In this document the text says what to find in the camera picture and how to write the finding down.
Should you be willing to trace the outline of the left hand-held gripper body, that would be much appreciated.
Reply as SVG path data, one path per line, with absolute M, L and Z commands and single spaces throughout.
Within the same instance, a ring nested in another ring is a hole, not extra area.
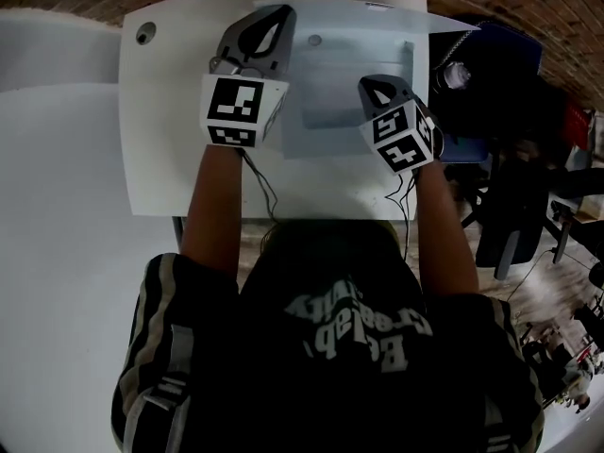
M 199 124 L 209 143 L 263 145 L 287 96 L 289 84 L 264 77 L 233 59 L 215 57 L 202 77 Z

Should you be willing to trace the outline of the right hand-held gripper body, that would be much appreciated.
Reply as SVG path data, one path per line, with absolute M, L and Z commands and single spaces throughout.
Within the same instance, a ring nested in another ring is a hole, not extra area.
M 433 162 L 434 127 L 412 99 L 368 120 L 360 132 L 385 167 L 401 175 Z

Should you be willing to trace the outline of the person's right hand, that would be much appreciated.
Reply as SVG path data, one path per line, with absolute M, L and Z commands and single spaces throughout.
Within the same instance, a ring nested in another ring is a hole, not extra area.
M 421 110 L 425 121 L 427 122 L 428 127 L 432 132 L 433 157 L 435 159 L 440 159 L 445 147 L 445 138 L 443 130 L 440 126 L 440 122 L 436 115 L 426 106 L 426 104 L 419 97 L 416 98 L 416 104 Z

